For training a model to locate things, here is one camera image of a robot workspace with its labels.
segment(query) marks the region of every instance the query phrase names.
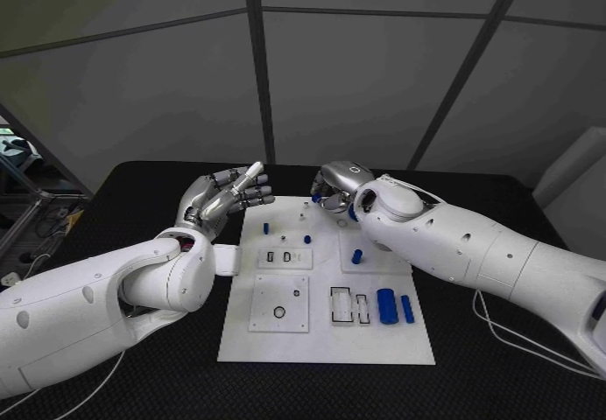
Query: small blue object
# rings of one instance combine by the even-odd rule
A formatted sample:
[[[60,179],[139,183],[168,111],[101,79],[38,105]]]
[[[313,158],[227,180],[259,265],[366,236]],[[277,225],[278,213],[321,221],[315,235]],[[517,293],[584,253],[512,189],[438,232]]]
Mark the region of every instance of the small blue object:
[[[353,212],[353,205],[349,206],[347,209],[349,217],[353,221],[357,221],[356,213]]]
[[[395,296],[392,289],[376,290],[378,300],[378,317],[380,324],[396,324],[398,323],[398,308],[395,307]]]
[[[404,295],[401,297],[401,307],[404,308],[404,318],[406,319],[406,323],[414,324],[414,315],[412,315],[412,308],[409,307],[408,295]]]
[[[359,260],[362,259],[362,250],[360,249],[356,249],[354,251],[353,251],[353,256],[350,257],[350,261],[354,263],[354,264],[359,264]]]

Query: robotic hand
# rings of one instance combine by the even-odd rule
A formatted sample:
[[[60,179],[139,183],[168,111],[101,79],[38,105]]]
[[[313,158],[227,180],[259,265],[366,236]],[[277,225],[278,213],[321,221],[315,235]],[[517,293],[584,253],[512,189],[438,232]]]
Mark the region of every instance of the robotic hand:
[[[389,175],[375,179],[352,162],[321,166],[311,195],[330,212],[352,206],[362,234],[382,250],[539,315],[606,376],[606,262],[532,240]]]
[[[238,273],[238,247],[210,245],[226,215],[274,201],[271,188],[258,186],[268,180],[261,172],[256,162],[200,177],[176,226],[155,239],[0,294],[0,399],[80,374],[202,306],[214,274]]]

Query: black table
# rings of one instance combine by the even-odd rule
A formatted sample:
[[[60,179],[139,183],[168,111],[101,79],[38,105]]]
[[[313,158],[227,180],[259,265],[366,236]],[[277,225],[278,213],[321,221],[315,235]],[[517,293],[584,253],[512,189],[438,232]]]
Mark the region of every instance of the black table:
[[[112,171],[46,268],[154,237],[202,174],[232,164],[131,162]],[[317,167],[268,165],[275,195],[308,194]],[[559,237],[510,177],[421,171],[389,175],[551,245]],[[216,242],[238,244],[243,214]],[[230,279],[202,309],[125,352],[115,375],[69,418],[373,417],[606,418],[606,383],[500,344],[470,309],[473,290],[414,270],[437,366],[217,363]],[[490,316],[569,357],[578,355],[529,312],[486,295]],[[95,389],[116,359],[43,389],[5,418],[54,418]],[[17,401],[1,401],[0,407]]]

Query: white board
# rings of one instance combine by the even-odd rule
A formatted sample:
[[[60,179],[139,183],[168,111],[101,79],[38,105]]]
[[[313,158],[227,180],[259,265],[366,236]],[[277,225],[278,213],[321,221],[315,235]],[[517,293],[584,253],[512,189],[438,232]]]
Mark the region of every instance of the white board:
[[[331,214],[310,202],[305,208],[305,201],[308,198],[277,197],[274,204],[246,210],[239,243],[240,271],[230,286],[217,361],[434,365],[409,266],[391,253],[376,251],[378,267],[370,259],[375,249],[367,248],[360,265],[352,264],[347,268],[352,272],[343,273],[341,261],[346,257],[350,260],[359,246],[367,245],[360,239],[357,223],[346,214]],[[347,222],[344,227],[337,224],[339,220]],[[262,233],[264,223],[268,223],[268,234]],[[341,229],[347,230],[344,234],[339,234]],[[311,237],[310,244],[303,241],[305,235]],[[262,248],[311,249],[313,268],[259,269],[258,250]],[[307,333],[248,331],[255,279],[264,275],[307,277]],[[352,326],[331,325],[330,287],[349,287]],[[395,292],[399,322],[393,325],[379,323],[376,290],[382,288]],[[356,295],[367,297],[366,326],[359,325]],[[414,324],[404,321],[401,295],[409,297]]]

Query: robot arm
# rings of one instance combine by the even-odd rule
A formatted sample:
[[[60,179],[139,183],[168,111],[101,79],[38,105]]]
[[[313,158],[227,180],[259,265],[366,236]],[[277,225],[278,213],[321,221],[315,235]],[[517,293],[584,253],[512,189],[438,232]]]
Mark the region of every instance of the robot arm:
[[[388,175],[373,179],[350,162],[321,166],[311,194],[330,190],[318,204],[328,211],[337,199],[339,209],[352,205],[362,234],[380,249],[539,315],[606,376],[606,262],[532,240],[431,194],[437,203],[422,201],[416,192],[427,192]]]
[[[0,294],[0,399],[79,375],[206,301],[238,247],[226,215],[274,201],[262,164],[200,177],[155,239],[30,277]],[[119,301],[145,311],[125,312]]]

